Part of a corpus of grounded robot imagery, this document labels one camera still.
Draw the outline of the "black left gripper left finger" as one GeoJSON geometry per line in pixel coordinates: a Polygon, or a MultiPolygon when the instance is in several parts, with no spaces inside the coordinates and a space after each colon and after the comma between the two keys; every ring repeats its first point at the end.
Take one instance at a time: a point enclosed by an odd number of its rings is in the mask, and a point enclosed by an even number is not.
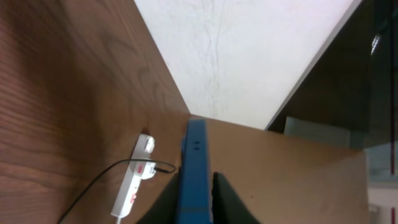
{"type": "Polygon", "coordinates": [[[179,194],[179,173],[175,173],[148,212],[137,224],[175,223],[179,194]]]}

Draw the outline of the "blue Samsung Galaxy smartphone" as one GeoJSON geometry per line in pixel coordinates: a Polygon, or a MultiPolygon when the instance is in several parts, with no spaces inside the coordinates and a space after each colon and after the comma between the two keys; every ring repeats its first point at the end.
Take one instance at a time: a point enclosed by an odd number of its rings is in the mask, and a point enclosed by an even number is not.
{"type": "Polygon", "coordinates": [[[181,153],[175,223],[212,223],[211,177],[205,120],[188,121],[181,143],[181,153]]]}

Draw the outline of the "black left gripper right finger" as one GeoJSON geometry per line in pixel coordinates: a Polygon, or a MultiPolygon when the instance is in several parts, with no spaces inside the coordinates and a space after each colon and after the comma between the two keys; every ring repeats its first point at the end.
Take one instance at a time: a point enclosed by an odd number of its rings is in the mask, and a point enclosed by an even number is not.
{"type": "Polygon", "coordinates": [[[222,173],[213,174],[211,193],[214,224],[259,224],[222,173]]]}

